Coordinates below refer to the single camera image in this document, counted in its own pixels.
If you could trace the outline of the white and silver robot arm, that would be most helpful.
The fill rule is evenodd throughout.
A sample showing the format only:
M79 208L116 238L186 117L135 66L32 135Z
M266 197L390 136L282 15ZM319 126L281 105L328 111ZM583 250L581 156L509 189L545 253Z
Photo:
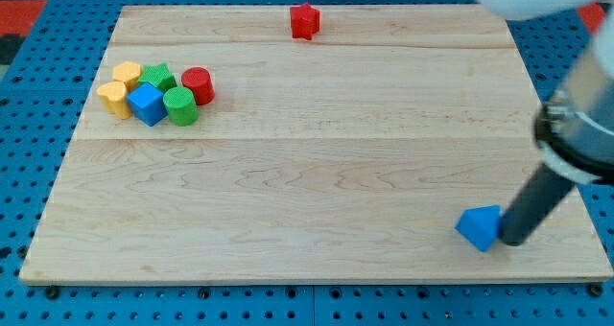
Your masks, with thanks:
M477 1L504 19L519 21L600 0ZM553 171L582 184L613 182L612 14L546 103L536 137Z

